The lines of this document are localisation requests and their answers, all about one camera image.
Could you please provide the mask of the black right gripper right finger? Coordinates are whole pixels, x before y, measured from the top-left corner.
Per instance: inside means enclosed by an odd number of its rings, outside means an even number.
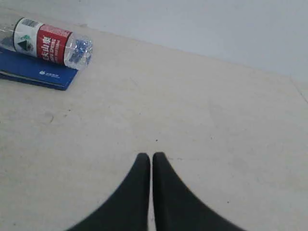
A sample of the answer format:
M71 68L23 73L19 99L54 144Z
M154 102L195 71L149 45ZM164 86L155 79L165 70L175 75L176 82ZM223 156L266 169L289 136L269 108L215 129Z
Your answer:
M163 152L152 160L153 204L157 231L241 231L205 205L183 183Z

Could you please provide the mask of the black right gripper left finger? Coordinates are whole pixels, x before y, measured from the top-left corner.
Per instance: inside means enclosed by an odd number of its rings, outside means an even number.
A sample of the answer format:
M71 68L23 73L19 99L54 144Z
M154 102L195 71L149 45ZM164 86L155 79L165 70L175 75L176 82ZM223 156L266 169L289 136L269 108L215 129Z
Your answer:
M130 171L113 194L70 231L147 231L150 195L150 158L137 155Z

